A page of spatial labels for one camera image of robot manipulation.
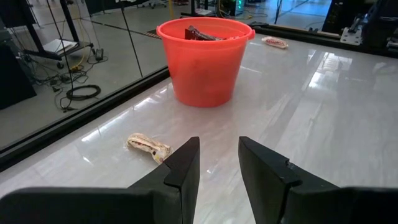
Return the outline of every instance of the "small packaged item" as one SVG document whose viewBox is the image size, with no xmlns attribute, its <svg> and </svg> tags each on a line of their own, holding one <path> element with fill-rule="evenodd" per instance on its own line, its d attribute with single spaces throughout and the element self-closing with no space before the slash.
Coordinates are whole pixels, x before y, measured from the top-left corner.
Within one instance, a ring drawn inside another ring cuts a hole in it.
<svg viewBox="0 0 398 224">
<path fill-rule="evenodd" d="M 145 152 L 149 152 L 152 155 L 152 158 L 158 164 L 163 163 L 163 161 L 165 161 L 173 151 L 170 146 L 148 138 L 141 133 L 134 133 L 130 135 L 127 140 L 127 145 Z"/>
<path fill-rule="evenodd" d="M 280 49 L 286 49 L 289 45 L 284 40 L 280 40 L 275 37 L 264 37 L 261 39 L 264 43 L 271 45 L 273 47 L 278 47 Z"/>
</svg>

